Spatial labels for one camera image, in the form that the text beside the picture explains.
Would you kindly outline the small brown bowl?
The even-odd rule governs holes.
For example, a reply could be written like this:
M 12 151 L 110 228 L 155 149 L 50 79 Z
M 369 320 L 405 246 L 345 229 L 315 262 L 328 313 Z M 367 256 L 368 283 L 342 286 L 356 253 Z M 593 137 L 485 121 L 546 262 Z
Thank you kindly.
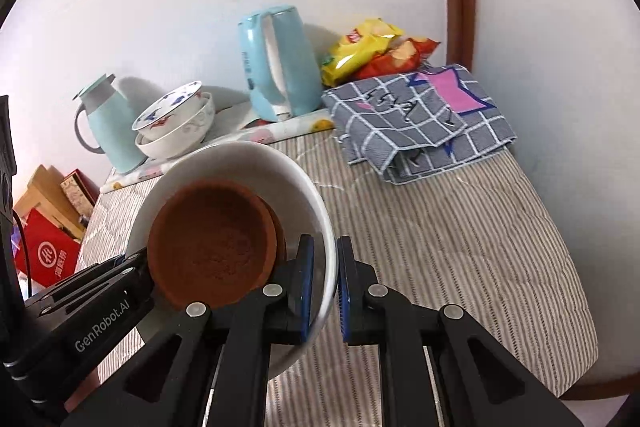
M 277 216 L 277 213 L 274 212 L 272 207 L 262 199 L 262 203 L 265 208 L 268 210 L 271 218 L 271 222 L 273 224 L 274 231 L 276 231 L 276 241 L 277 241 L 277 251 L 276 251 L 276 260 L 274 260 L 274 265 L 277 267 L 278 265 L 283 265 L 286 261 L 286 240 L 284 231 L 281 225 L 281 221 Z
M 146 248 L 154 283 L 173 308 L 199 301 L 215 309 L 268 281 L 277 241 L 257 194 L 213 179 L 183 187 L 165 202 Z

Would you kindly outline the white ceramic bowl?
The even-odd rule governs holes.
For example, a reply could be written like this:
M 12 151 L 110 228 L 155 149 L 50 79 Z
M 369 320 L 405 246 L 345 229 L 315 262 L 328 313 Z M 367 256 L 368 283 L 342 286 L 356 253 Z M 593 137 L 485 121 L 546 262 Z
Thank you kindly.
M 184 156 L 160 177 L 142 202 L 125 255 L 131 256 L 146 246 L 152 223 L 170 196 L 191 183 L 215 178 L 246 186 L 269 204 L 280 219 L 290 256 L 296 253 L 300 236 L 314 238 L 308 339 L 297 347 L 272 347 L 269 376 L 274 378 L 294 365 L 322 331 L 333 306 L 338 274 L 328 210 L 314 182 L 295 160 L 268 145 L 247 141 L 207 145 Z

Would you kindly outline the red paper bag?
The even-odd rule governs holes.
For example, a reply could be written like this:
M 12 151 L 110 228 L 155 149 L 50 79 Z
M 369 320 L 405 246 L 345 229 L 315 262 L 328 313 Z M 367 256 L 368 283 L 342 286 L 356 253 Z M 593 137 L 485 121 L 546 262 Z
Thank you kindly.
M 33 281 L 50 287 L 75 273 L 80 251 L 80 244 L 75 239 L 37 209 L 29 211 L 23 231 Z

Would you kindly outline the brown paper bag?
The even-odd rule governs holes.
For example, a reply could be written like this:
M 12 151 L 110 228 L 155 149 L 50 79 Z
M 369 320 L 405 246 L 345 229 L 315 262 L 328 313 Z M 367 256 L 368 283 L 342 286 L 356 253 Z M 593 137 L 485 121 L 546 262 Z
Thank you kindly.
M 62 180 L 62 174 L 54 167 L 38 166 L 25 192 L 14 204 L 14 210 L 23 219 L 30 210 L 38 210 L 56 227 L 82 241 L 86 227 L 80 223 L 80 214 L 64 194 L 60 185 Z

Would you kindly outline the light blue thermos jug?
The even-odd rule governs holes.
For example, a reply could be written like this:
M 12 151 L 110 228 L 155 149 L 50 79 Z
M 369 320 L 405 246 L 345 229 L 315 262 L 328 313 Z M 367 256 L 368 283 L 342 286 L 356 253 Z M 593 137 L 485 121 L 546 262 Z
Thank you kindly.
M 74 96 L 74 100 L 80 101 L 74 132 L 85 150 L 105 155 L 118 173 L 128 173 L 142 165 L 146 156 L 137 148 L 137 133 L 131 128 L 134 111 L 127 99 L 112 86 L 114 79 L 114 75 L 103 75 Z M 90 146 L 80 133 L 78 117 L 81 113 L 86 114 L 97 147 Z

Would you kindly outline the large white bowl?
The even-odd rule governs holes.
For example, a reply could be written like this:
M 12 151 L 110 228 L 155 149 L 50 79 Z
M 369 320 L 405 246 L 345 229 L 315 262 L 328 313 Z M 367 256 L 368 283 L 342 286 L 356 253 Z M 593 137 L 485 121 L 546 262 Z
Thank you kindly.
M 204 92 L 203 98 L 202 107 L 188 121 L 156 140 L 149 140 L 138 134 L 136 141 L 134 141 L 136 147 L 151 159 L 175 158 L 192 150 L 194 146 L 204 140 L 206 133 L 213 126 L 215 118 L 212 95 Z

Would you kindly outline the blue patterned white bowl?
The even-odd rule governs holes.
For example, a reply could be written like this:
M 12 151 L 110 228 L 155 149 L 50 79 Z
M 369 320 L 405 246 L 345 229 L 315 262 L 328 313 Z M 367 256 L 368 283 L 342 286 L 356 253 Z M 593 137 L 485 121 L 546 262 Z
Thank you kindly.
M 164 94 L 146 108 L 131 126 L 133 132 L 154 141 L 177 129 L 203 106 L 202 83 L 192 81 Z

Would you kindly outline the fruit pattern table mat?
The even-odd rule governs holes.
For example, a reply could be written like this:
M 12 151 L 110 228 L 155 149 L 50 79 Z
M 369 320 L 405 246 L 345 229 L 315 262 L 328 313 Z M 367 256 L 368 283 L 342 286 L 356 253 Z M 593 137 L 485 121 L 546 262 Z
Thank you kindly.
M 333 128 L 333 121 L 326 108 L 320 108 L 303 116 L 288 118 L 284 121 L 265 122 L 257 118 L 254 110 L 250 108 L 250 104 L 241 103 L 217 113 L 212 127 L 203 135 L 203 140 L 200 143 L 188 146 L 176 157 L 148 159 L 130 173 L 112 174 L 100 186 L 100 193 L 111 193 L 163 176 L 183 156 L 209 145 L 233 141 L 272 144 Z

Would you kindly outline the light blue electric kettle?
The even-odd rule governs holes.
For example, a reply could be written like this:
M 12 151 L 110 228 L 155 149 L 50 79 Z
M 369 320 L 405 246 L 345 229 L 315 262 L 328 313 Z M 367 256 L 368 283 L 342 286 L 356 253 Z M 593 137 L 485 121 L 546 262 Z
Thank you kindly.
M 250 104 L 260 119 L 277 122 L 319 108 L 320 69 L 295 6 L 247 15 L 238 31 Z

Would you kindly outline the grey checked folded cloth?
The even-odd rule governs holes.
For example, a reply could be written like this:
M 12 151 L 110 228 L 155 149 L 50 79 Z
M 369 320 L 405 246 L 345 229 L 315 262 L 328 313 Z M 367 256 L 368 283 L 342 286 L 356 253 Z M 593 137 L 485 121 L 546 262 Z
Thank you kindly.
M 356 80 L 324 92 L 322 101 L 346 161 L 365 161 L 396 185 L 473 164 L 516 140 L 459 64 Z

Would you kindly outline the red chips bag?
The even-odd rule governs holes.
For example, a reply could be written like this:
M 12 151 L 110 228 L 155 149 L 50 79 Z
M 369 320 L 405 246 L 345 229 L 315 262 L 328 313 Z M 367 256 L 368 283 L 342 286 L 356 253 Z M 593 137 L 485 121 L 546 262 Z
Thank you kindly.
M 351 80 L 361 80 L 394 74 L 414 72 L 439 47 L 440 42 L 430 38 L 409 37 L 385 53 L 372 58 L 355 72 Z

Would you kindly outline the yellow chips bag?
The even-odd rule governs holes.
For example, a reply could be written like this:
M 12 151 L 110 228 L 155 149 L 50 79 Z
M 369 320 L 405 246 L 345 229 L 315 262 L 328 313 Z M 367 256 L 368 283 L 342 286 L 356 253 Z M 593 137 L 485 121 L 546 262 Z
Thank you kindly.
M 375 57 L 382 55 L 404 31 L 382 18 L 369 18 L 332 44 L 321 61 L 321 81 L 334 88 Z

